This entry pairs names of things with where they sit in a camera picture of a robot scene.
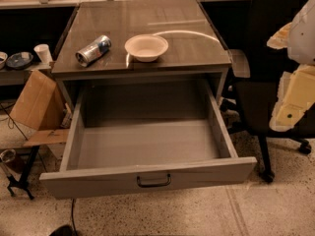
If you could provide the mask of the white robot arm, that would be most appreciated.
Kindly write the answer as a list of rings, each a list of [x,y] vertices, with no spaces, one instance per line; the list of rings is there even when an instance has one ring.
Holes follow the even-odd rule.
[[[288,58],[298,64],[292,73],[284,72],[280,78],[278,101],[269,123],[272,130],[285,132],[315,103],[315,0],[308,0],[267,45],[285,48]]]

